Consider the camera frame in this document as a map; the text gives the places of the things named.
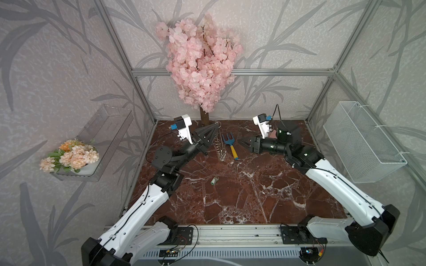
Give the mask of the key with green tag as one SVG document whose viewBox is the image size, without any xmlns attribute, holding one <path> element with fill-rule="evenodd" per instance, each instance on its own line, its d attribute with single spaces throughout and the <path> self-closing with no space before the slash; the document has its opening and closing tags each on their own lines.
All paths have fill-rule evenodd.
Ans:
<svg viewBox="0 0 426 266">
<path fill-rule="evenodd" d="M 216 185 L 216 183 L 218 182 L 218 180 L 219 180 L 219 178 L 218 178 L 218 177 L 214 177 L 214 178 L 211 180 L 210 184 L 214 186 L 214 185 Z"/>
</svg>

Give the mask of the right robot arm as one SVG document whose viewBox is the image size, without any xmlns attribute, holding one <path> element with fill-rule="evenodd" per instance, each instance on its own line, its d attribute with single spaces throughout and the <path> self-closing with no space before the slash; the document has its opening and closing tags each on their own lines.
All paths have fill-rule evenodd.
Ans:
<svg viewBox="0 0 426 266">
<path fill-rule="evenodd" d="M 301 129 L 293 121 L 278 123 L 276 136 L 269 137 L 268 120 L 256 120 L 260 135 L 244 137 L 239 144 L 251 153 L 284 156 L 286 162 L 315 181 L 333 196 L 348 212 L 348 218 L 307 216 L 294 232 L 303 243 L 333 239 L 351 243 L 362 253 L 376 256 L 391 235 L 400 211 L 383 205 L 356 187 L 314 147 L 302 143 Z"/>
</svg>

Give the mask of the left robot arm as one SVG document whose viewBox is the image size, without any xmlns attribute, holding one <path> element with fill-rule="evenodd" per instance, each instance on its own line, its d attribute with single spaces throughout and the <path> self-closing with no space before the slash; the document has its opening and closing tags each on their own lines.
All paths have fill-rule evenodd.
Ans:
<svg viewBox="0 0 426 266">
<path fill-rule="evenodd" d="M 184 176 L 179 172 L 199 153 L 207 154 L 219 126 L 210 124 L 196 129 L 192 142 L 179 151 L 160 146 L 152 166 L 157 169 L 145 191 L 122 218 L 99 238 L 88 238 L 81 248 L 84 266 L 132 266 L 155 246 L 172 240 L 177 224 L 167 217 L 158 220 L 145 232 L 142 227 L 159 207 L 177 191 Z"/>
</svg>

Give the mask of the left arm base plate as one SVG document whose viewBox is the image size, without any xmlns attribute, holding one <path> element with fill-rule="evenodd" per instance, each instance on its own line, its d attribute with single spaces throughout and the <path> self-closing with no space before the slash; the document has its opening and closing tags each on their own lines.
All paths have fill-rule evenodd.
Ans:
<svg viewBox="0 0 426 266">
<path fill-rule="evenodd" d="M 178 226 L 172 229 L 167 239 L 158 246 L 187 246 L 191 245 L 194 237 L 194 227 Z"/>
</svg>

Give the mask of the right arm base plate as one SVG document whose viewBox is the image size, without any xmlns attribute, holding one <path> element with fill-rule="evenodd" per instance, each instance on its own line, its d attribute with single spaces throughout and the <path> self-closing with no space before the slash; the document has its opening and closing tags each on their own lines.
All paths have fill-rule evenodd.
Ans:
<svg viewBox="0 0 426 266">
<path fill-rule="evenodd" d="M 280 224 L 283 244 L 327 244 L 326 238 L 316 238 L 305 227 Z"/>
</svg>

